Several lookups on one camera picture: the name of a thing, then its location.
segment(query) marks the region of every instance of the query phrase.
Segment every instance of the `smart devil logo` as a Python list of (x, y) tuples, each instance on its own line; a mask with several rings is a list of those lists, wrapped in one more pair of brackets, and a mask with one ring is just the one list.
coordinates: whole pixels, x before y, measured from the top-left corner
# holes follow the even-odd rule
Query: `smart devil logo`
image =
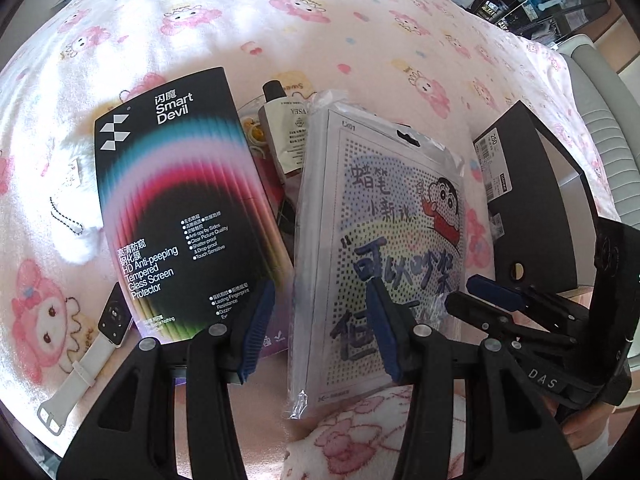
[(131, 132), (117, 132), (116, 124), (122, 124), (129, 114), (114, 114), (113, 123), (106, 123), (100, 132), (113, 133), (113, 139), (105, 140), (104, 144), (100, 148), (101, 150), (110, 150), (114, 152), (116, 150), (116, 142), (122, 142)]

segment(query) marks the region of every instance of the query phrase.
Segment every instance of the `white watch band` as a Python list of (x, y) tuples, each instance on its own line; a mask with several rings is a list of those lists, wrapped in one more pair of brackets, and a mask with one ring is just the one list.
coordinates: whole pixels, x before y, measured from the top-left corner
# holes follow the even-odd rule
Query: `white watch band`
[(115, 349), (116, 346), (109, 341), (107, 336), (98, 332), (98, 337), (82, 356), (82, 359), (73, 363), (74, 369), (62, 383), (60, 389), (53, 397), (40, 405), (38, 418), (55, 436), (62, 433), (69, 413), (84, 393), (94, 385), (95, 378)]

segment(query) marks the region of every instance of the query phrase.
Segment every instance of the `metal screw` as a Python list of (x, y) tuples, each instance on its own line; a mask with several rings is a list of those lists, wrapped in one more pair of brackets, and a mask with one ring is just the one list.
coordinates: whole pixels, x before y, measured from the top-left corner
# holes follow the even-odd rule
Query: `metal screw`
[(140, 348), (143, 352), (147, 352), (156, 347), (156, 340), (152, 337), (145, 337), (140, 343), (138, 343), (138, 348)]
[(416, 325), (414, 326), (414, 334), (418, 337), (429, 337), (431, 335), (431, 327), (429, 325)]
[(502, 348), (502, 345), (497, 339), (487, 338), (484, 340), (484, 347), (489, 352), (497, 352), (498, 350), (500, 350), (500, 348)]
[(216, 323), (209, 327), (209, 334), (213, 337), (219, 337), (226, 334), (226, 325), (223, 323)]

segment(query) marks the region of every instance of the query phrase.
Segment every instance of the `clear plastic bag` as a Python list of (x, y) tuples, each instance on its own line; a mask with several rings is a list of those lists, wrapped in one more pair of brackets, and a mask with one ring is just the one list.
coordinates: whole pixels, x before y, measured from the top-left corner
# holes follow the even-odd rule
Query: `clear plastic bag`
[(459, 337), (444, 298), (464, 279), (461, 157), (407, 126), (318, 94), (310, 108), (296, 215), (289, 416), (390, 383), (364, 291), (384, 280), (396, 303)]

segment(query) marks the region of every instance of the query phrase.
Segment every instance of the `gray leather seat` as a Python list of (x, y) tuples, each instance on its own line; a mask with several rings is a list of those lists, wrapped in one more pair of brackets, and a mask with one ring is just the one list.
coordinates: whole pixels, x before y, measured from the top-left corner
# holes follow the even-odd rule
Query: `gray leather seat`
[(640, 105), (622, 79), (580, 34), (562, 43), (575, 104), (596, 144), (616, 209), (640, 229)]

